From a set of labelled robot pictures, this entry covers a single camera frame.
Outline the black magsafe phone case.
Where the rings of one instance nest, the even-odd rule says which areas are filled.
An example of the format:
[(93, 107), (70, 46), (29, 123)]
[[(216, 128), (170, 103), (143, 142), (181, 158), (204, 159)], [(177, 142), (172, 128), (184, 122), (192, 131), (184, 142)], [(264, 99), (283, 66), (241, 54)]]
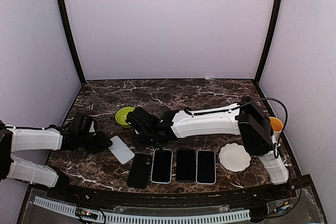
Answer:
[(152, 155), (137, 153), (132, 161), (127, 186), (146, 189), (152, 167)]

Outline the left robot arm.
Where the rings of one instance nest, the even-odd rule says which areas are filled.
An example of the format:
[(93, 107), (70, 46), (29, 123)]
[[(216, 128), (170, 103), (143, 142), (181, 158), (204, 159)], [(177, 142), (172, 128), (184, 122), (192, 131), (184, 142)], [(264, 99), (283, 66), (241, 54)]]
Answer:
[(19, 151), (75, 151), (96, 154), (113, 145), (107, 135), (97, 130), (97, 121), (77, 112), (67, 127), (17, 127), (1, 123), (1, 180), (14, 179), (53, 188), (63, 201), (74, 197), (74, 189), (60, 179), (61, 172), (14, 155)]

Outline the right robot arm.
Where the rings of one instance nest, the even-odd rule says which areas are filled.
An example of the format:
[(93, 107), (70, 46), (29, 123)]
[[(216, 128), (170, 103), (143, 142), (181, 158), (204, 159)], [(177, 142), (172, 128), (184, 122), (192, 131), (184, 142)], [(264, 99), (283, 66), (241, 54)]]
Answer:
[(143, 145), (166, 143), (170, 140), (198, 135), (239, 135), (244, 150), (258, 157), (273, 183), (268, 195), (280, 199), (288, 191), (289, 171), (279, 154), (279, 137), (284, 126), (276, 128), (250, 97), (242, 97), (238, 103), (221, 108), (192, 111), (169, 110), (160, 117), (136, 107), (126, 115), (125, 122), (131, 126)]

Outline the silver white phone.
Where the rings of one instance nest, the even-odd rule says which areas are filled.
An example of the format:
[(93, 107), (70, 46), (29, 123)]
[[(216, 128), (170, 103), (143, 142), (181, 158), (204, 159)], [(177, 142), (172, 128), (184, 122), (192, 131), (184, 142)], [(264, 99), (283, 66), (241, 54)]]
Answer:
[(131, 161), (135, 154), (118, 136), (114, 136), (110, 139), (112, 145), (108, 147), (110, 152), (115, 156), (121, 165), (125, 165)]

